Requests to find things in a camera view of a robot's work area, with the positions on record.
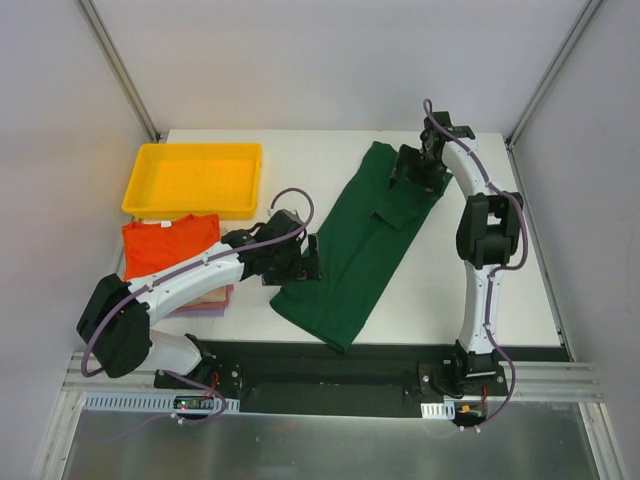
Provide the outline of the green t-shirt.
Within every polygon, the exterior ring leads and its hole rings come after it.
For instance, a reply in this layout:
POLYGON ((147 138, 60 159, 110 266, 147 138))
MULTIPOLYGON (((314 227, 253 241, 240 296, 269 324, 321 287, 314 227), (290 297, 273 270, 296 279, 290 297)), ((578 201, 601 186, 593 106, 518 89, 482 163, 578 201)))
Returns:
POLYGON ((272 309, 334 350, 346 352, 442 191, 393 181, 397 151, 375 142, 317 232, 319 281, 283 286, 272 309))

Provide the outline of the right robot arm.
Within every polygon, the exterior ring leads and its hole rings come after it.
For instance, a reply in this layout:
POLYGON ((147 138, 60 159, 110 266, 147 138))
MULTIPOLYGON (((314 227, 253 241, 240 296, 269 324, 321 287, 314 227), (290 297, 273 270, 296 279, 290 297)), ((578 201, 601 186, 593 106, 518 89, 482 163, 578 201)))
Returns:
POLYGON ((476 135, 466 125, 455 126, 447 111, 434 112, 423 103, 426 117, 421 146, 403 145, 391 174, 393 183, 418 189, 424 200, 442 194, 454 179, 465 205, 455 236, 464 262, 466 299, 458 338, 467 355, 497 350, 494 324, 503 274, 520 269, 527 259, 528 240, 519 193, 498 186, 477 154, 476 135))

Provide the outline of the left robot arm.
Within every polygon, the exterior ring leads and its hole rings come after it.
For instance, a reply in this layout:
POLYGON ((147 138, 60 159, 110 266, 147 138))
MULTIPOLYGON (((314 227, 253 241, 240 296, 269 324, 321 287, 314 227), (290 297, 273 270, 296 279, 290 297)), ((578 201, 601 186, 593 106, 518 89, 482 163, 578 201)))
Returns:
POLYGON ((85 343, 83 376, 120 378, 149 369, 171 371, 191 389, 204 387, 212 367, 199 340, 158 331, 156 325, 200 295, 250 277, 267 286, 320 280, 319 241, 307 226, 281 209, 267 222, 234 230, 158 273, 128 281, 116 274, 103 277, 76 327, 85 343))

